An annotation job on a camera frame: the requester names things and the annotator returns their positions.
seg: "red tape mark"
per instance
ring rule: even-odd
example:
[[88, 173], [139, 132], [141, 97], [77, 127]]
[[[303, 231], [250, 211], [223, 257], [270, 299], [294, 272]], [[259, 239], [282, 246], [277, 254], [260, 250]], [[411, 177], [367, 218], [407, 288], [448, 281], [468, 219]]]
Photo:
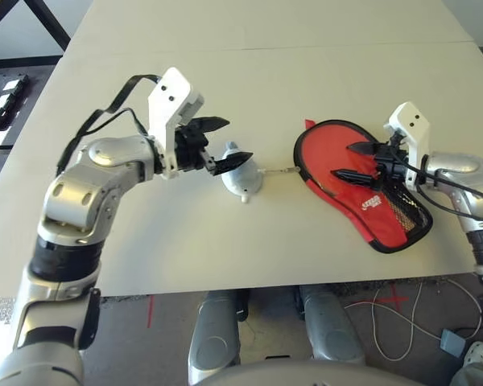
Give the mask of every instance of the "red tape mark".
[[152, 314], [154, 313], [154, 295], [149, 297], [148, 301], [148, 319], [147, 319], [147, 328], [151, 328], [152, 325]]
[[395, 289], [394, 283], [390, 283], [390, 290], [392, 291], [392, 298], [395, 302], [395, 309], [397, 310], [397, 312], [401, 312], [401, 302], [398, 300], [397, 290]]

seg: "floor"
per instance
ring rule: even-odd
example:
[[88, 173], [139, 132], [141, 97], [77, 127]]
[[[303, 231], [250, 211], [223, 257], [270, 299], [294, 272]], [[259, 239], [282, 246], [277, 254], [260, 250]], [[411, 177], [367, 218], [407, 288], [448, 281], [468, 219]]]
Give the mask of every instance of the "floor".
[[[0, 73], [27, 73], [31, 78], [28, 97], [14, 119], [4, 144], [14, 143], [28, 118], [37, 97], [53, 67], [14, 68]], [[6, 157], [0, 157], [0, 170]], [[483, 293], [472, 274], [453, 277], [473, 295]], [[379, 298], [388, 306], [411, 316], [411, 308], [421, 279], [396, 282], [361, 282], [332, 285], [342, 305], [372, 300], [382, 288]], [[165, 384], [187, 383], [187, 356], [197, 307], [204, 293], [164, 294], [125, 298], [105, 298], [101, 305], [100, 327], [95, 343], [84, 352], [86, 384]], [[368, 305], [347, 310], [361, 339], [368, 365], [385, 369], [422, 384], [448, 384], [461, 365], [457, 359], [439, 348], [439, 341], [415, 332], [411, 353], [400, 362], [390, 362], [378, 352], [373, 341]], [[399, 356], [408, 346], [410, 325], [385, 310], [378, 309], [378, 338], [387, 355]], [[10, 316], [10, 302], [0, 303], [0, 348], [2, 332]], [[472, 332], [478, 320], [469, 297], [445, 278], [423, 280], [423, 292], [415, 321], [440, 336], [443, 328], [460, 329], [459, 334]], [[267, 356], [289, 355], [308, 359], [312, 349], [304, 322], [297, 315], [291, 287], [252, 289], [250, 316], [239, 324], [241, 362], [264, 360]], [[483, 339], [480, 330], [475, 339]]]

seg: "shoe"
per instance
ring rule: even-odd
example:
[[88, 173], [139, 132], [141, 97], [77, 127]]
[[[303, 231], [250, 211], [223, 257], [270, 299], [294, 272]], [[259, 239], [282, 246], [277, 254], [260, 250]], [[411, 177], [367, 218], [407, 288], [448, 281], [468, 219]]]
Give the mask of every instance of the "shoe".
[[467, 350], [463, 367], [468, 366], [471, 363], [483, 364], [483, 342], [474, 342]]

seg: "table surface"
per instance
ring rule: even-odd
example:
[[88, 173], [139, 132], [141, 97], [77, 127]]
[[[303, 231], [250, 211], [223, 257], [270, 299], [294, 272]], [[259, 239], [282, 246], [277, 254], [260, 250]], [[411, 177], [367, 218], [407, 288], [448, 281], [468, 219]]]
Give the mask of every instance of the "table surface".
[[[216, 156], [234, 140], [260, 167], [292, 166], [305, 118], [354, 121], [384, 140], [383, 122], [414, 101], [433, 150], [483, 157], [483, 56], [439, 1], [95, 0], [0, 175], [0, 296], [14, 295], [31, 257], [64, 145], [129, 76], [170, 66], [204, 95], [200, 115], [232, 122], [209, 135]], [[145, 123], [151, 87], [126, 102]], [[134, 132], [127, 118], [107, 130]], [[266, 177], [249, 204], [205, 171], [156, 177], [123, 197], [99, 286], [126, 295], [472, 270], [456, 217], [428, 207], [431, 232], [384, 255], [298, 175]]]

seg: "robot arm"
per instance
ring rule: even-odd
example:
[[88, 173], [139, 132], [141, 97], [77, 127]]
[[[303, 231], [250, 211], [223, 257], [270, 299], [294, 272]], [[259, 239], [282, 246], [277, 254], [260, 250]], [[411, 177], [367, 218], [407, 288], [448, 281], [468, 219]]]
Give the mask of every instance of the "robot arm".
[[23, 270], [14, 305], [12, 352], [0, 367], [0, 386], [82, 384], [78, 351], [93, 342], [99, 318], [95, 288], [100, 255], [121, 197], [154, 174], [232, 170], [252, 155], [215, 161], [204, 133], [228, 122], [192, 119], [204, 98], [175, 68], [149, 96], [150, 136], [102, 138], [80, 150], [76, 164], [50, 185], [34, 256]]
[[[483, 159], [467, 154], [431, 153], [428, 145], [429, 122], [411, 103], [400, 105], [385, 124], [390, 133], [387, 143], [357, 142], [349, 149], [373, 155], [378, 164], [375, 178], [353, 170], [336, 170], [348, 183], [381, 189], [386, 181], [403, 182], [428, 202], [457, 214], [462, 230], [473, 247], [476, 273], [483, 283]], [[407, 150], [401, 150], [405, 144]], [[423, 187], [449, 197], [453, 209], [426, 195]], [[480, 298], [483, 309], [483, 297]]]
[[[397, 135], [408, 145], [407, 162], [412, 167], [405, 175], [407, 187], [431, 203], [420, 186], [441, 191], [451, 200], [454, 211], [460, 213], [460, 226], [473, 247], [475, 271], [483, 284], [483, 159], [467, 154], [429, 154], [429, 122], [411, 102], [400, 105], [385, 128], [392, 134], [390, 142]], [[483, 296], [479, 300], [483, 309]]]

